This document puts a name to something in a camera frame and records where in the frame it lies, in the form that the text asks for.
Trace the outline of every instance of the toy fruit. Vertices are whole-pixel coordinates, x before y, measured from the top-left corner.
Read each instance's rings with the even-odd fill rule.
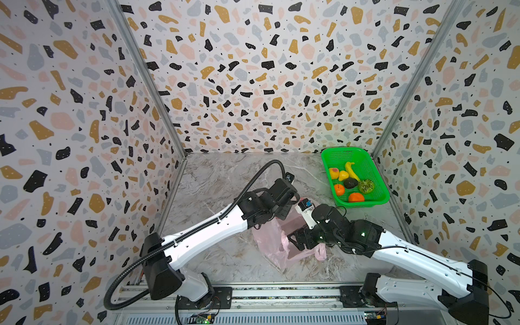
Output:
[[[336,184],[334,185],[334,192],[336,192],[336,195],[340,197],[345,194],[345,188],[341,184]]]
[[[339,181],[343,181],[348,178],[348,173],[346,171],[340,171],[340,175],[337,178]]]
[[[359,181],[359,177],[357,177],[356,173],[354,173],[354,171],[352,170],[352,165],[354,165],[354,163],[351,163],[350,161],[347,162],[345,164],[345,169],[347,170],[348,175],[350,177],[355,178],[357,181]]]
[[[361,193],[352,193],[348,196],[349,203],[364,202],[365,197]]]
[[[337,179],[337,177],[340,175],[340,170],[337,168],[329,168],[329,175],[332,179]]]
[[[343,186],[345,186],[345,188],[348,188],[348,189],[355,188],[357,185],[358,185],[358,181],[352,177],[349,177],[343,181]]]
[[[372,191],[374,190],[375,184],[369,179],[364,179],[359,182],[358,187],[361,193],[369,194],[372,193]]]

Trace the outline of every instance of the plastic bag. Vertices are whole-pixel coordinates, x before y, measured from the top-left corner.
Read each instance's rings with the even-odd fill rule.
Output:
[[[317,202],[311,201],[315,206],[318,205]],[[297,261],[311,255],[314,255],[318,261],[324,261],[327,258],[325,244],[323,243],[318,244],[311,250],[299,251],[288,240],[287,235],[305,226],[305,220],[295,207],[296,204],[292,206],[285,220],[274,218],[263,224],[260,229],[253,228],[253,237],[258,249],[281,269],[291,267]]]

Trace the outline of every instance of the green plastic fruit basket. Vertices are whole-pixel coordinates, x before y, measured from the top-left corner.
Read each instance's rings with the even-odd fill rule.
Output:
[[[346,148],[328,148],[321,153],[321,159],[325,166],[325,173],[329,179],[330,189],[332,190],[332,196],[336,201],[336,205],[350,207],[370,207],[377,204],[385,204],[390,199],[390,193],[386,188],[386,184],[383,182],[381,175],[379,175],[377,167],[375,167],[372,158],[368,152],[361,148],[346,147]],[[349,203],[348,196],[351,193],[359,192],[359,188],[356,186],[353,189],[345,188],[345,194],[338,197],[334,191],[334,185],[341,184],[342,181],[338,179],[331,179],[329,174],[329,168],[337,168],[340,171],[344,171],[346,162],[353,162],[352,169],[359,179],[369,179],[374,182],[375,188],[370,194],[363,194],[365,197],[364,202]]]

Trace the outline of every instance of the terrazzo wall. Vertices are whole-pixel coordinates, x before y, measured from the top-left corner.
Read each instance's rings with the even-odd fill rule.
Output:
[[[105,289],[172,186],[171,139],[103,6],[0,2],[4,324],[108,323]]]
[[[375,146],[448,0],[121,0],[188,152]]]
[[[519,6],[467,2],[377,159],[420,246],[488,265],[492,324],[520,318]]]

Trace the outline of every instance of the marble tabletop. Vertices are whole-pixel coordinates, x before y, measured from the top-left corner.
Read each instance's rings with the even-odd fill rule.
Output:
[[[293,184],[302,198],[312,198],[335,206],[319,154],[194,153],[188,155],[187,166],[164,223],[162,236],[182,231],[220,211],[272,159],[280,160],[285,170],[296,176]],[[268,188],[280,175],[280,167],[272,165],[252,189]],[[349,220],[369,220],[402,237],[388,203],[349,209],[346,217]],[[363,281],[368,272],[385,274],[393,267],[392,264],[373,258],[348,255],[333,247],[327,248],[327,259],[323,262],[310,256],[289,268],[280,269],[258,250],[251,229],[213,245],[186,266],[196,272],[206,273],[212,281],[232,282]]]

